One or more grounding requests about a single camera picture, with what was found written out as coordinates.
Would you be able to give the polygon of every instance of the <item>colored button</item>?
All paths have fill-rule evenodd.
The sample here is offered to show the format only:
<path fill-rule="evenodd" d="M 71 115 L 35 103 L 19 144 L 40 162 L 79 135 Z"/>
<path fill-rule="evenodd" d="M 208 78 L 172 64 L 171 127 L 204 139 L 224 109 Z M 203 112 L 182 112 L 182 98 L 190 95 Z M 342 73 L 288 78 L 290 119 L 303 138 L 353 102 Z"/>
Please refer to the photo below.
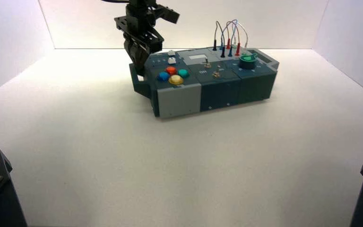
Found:
<path fill-rule="evenodd" d="M 158 75 L 158 80 L 161 81 L 167 81 L 169 79 L 170 75 L 167 72 L 160 72 Z"/>
<path fill-rule="evenodd" d="M 169 78 L 169 83 L 173 85 L 180 85 L 184 82 L 183 78 L 179 75 L 173 75 Z"/>
<path fill-rule="evenodd" d="M 166 68 L 166 71 L 170 74 L 170 75 L 175 75 L 177 74 L 177 70 L 175 67 L 173 66 L 169 66 L 168 68 Z"/>
<path fill-rule="evenodd" d="M 181 77 L 183 77 L 183 78 L 187 78 L 187 77 L 189 77 L 189 72 L 187 71 L 187 70 L 179 70 L 178 72 L 177 72 L 177 74 L 179 74 Z"/>

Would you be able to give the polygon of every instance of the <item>wire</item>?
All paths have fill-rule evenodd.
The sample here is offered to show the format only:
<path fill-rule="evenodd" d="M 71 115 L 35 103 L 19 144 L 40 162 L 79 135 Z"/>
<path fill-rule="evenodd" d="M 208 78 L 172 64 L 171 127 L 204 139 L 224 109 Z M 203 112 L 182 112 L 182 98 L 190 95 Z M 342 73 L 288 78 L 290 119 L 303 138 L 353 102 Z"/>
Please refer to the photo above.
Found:
<path fill-rule="evenodd" d="M 106 1 L 110 3 L 129 3 L 129 0 L 101 0 L 101 1 Z"/>
<path fill-rule="evenodd" d="M 237 19 L 232 20 L 232 22 L 234 22 L 234 21 L 236 23 L 239 22 Z M 234 37 L 234 45 L 236 45 L 236 36 L 234 36 L 234 34 L 236 33 L 236 27 L 237 27 L 237 25 L 236 24 L 233 24 L 233 25 L 232 25 L 232 29 L 233 29 L 232 42 L 233 42 L 233 37 Z"/>
<path fill-rule="evenodd" d="M 215 38 L 214 38 L 214 39 L 216 39 L 216 32 L 218 31 L 218 26 L 219 26 L 220 32 L 221 32 L 221 34 L 222 34 L 222 35 L 220 36 L 220 38 L 221 38 L 221 42 L 224 44 L 224 43 L 225 43 L 225 36 L 224 36 L 224 34 L 223 34 L 224 29 L 222 29 L 222 26 L 220 26 L 219 21 L 216 21 L 216 29 L 215 29 Z"/>
<path fill-rule="evenodd" d="M 229 27 L 229 25 L 230 25 L 230 24 L 234 24 L 235 26 L 237 26 L 237 24 L 236 24 L 235 22 L 233 22 L 233 21 L 228 21 L 228 22 L 226 23 L 226 27 L 223 29 L 223 31 L 225 31 L 225 30 Z M 237 28 L 237 34 L 238 34 L 239 42 L 240 42 L 240 32 L 239 32 L 239 28 Z"/>
<path fill-rule="evenodd" d="M 232 20 L 232 21 L 236 21 L 236 23 L 237 23 L 238 25 L 240 25 L 240 27 L 244 30 L 244 32 L 245 32 L 245 37 L 246 37 L 244 48 L 247 48 L 247 44 L 248 44 L 248 34 L 247 34 L 247 31 L 245 30 L 244 26 L 243 26 L 243 25 L 241 25 L 241 24 L 238 22 L 238 20 L 237 20 L 237 19 L 234 19 L 234 20 Z"/>
<path fill-rule="evenodd" d="M 248 44 L 248 34 L 247 34 L 247 31 L 245 30 L 245 28 L 243 27 L 243 25 L 241 25 L 240 23 L 237 22 L 238 25 L 240 25 L 240 27 L 242 27 L 242 29 L 244 30 L 245 32 L 245 45 L 244 45 L 244 48 L 247 48 L 247 44 Z"/>

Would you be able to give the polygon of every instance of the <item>green knob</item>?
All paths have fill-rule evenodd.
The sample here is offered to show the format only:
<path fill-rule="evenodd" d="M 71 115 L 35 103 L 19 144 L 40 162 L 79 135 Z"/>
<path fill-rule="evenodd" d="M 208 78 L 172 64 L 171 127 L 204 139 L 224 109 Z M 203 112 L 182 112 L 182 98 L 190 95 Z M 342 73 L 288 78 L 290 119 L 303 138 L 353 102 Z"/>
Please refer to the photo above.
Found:
<path fill-rule="evenodd" d="M 177 72 L 177 74 L 179 75 L 179 76 L 181 76 L 182 78 L 187 78 L 187 77 L 189 77 L 189 72 L 187 71 L 187 70 L 179 70 L 178 72 Z"/>

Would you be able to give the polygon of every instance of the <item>red button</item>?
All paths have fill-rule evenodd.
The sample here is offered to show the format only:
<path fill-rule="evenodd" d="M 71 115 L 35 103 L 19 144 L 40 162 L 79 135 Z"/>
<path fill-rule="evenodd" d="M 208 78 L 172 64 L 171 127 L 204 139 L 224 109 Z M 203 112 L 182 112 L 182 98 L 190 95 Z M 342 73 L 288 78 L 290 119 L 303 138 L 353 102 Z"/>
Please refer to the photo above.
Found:
<path fill-rule="evenodd" d="M 166 68 L 166 71 L 170 74 L 170 75 L 175 75 L 177 74 L 177 70 L 175 67 L 169 66 L 168 68 Z"/>

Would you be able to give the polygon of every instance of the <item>dark blue panel module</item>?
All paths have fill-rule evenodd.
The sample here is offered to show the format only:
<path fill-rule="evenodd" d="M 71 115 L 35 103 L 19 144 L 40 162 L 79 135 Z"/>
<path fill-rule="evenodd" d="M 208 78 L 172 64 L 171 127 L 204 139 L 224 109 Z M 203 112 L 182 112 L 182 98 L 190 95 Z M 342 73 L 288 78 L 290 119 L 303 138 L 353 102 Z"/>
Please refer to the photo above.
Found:
<path fill-rule="evenodd" d="M 241 79 L 239 104 L 260 101 L 270 97 L 276 71 L 258 61 L 252 70 L 240 69 L 238 60 L 227 61 L 227 67 L 232 69 Z"/>
<path fill-rule="evenodd" d="M 201 111 L 238 104 L 241 79 L 221 62 L 212 62 L 210 69 L 203 64 L 190 65 L 201 83 Z M 214 76 L 218 70 L 219 77 Z"/>

